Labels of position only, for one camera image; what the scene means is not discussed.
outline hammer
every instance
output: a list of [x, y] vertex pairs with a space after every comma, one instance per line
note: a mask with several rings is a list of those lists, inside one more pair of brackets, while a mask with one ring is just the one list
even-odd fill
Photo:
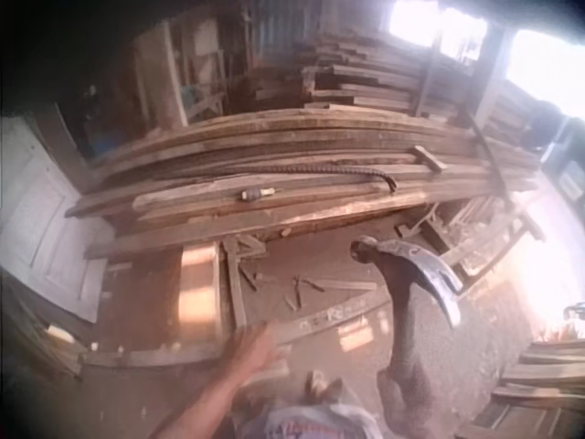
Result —
[[410, 439], [432, 439], [429, 421], [434, 399], [415, 346], [411, 287], [418, 284], [439, 303], [451, 328], [461, 321], [456, 293], [461, 281], [439, 256], [405, 241], [378, 242], [364, 236], [351, 244], [352, 257], [374, 263], [392, 297], [394, 346], [388, 366], [378, 372], [378, 391], [388, 427]]

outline wooden door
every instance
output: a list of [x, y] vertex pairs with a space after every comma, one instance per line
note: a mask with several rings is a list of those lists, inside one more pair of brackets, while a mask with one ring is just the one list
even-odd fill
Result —
[[0, 265], [53, 304], [97, 318], [106, 260], [85, 249], [110, 240], [103, 219], [65, 219], [80, 194], [21, 118], [2, 119]]

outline person's right hand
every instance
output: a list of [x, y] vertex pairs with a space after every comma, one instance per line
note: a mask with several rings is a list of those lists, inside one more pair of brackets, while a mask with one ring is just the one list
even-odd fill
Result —
[[270, 366], [278, 359], [272, 325], [262, 323], [238, 328], [224, 352], [224, 365], [229, 372], [247, 380], [254, 373]]

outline concrete floor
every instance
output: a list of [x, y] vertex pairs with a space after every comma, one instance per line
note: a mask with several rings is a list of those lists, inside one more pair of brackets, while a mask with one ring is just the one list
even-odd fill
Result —
[[[262, 273], [263, 278], [256, 293], [242, 284], [250, 321], [294, 319], [357, 294], [303, 289], [306, 307], [293, 313], [282, 295], [293, 298], [293, 277], [298, 274], [381, 284], [373, 266], [350, 258], [349, 244], [363, 234], [381, 240], [394, 238], [393, 226], [401, 220], [400, 215], [394, 215], [269, 243], [268, 258], [245, 262], [249, 271]], [[95, 327], [101, 349], [115, 350], [120, 345], [126, 349], [158, 348], [173, 341], [176, 257], [174, 252], [151, 255], [135, 262], [132, 270], [117, 272], [106, 280], [104, 291], [112, 294], [101, 302]], [[463, 322], [451, 330], [430, 297], [416, 295], [417, 338], [437, 396], [439, 437], [449, 437], [457, 425], [472, 420], [482, 410], [501, 370], [516, 361], [532, 338], [529, 307], [523, 297], [506, 278], [505, 270], [498, 270], [460, 303]], [[328, 377], [344, 378], [379, 419], [386, 436], [395, 437], [384, 426], [376, 387], [376, 374], [388, 364], [392, 348], [391, 334], [385, 334], [386, 319], [391, 321], [390, 305], [365, 316], [362, 324], [371, 327], [374, 339], [349, 352], [342, 350], [336, 329], [294, 343], [289, 361], [292, 385], [287, 386], [292, 391], [287, 397], [298, 396], [309, 370], [321, 369]], [[176, 407], [197, 395], [210, 366], [146, 370], [86, 367], [81, 381], [63, 379], [52, 389], [18, 384], [15, 389], [28, 419], [35, 420], [29, 425], [41, 432], [36, 437], [145, 438]]]

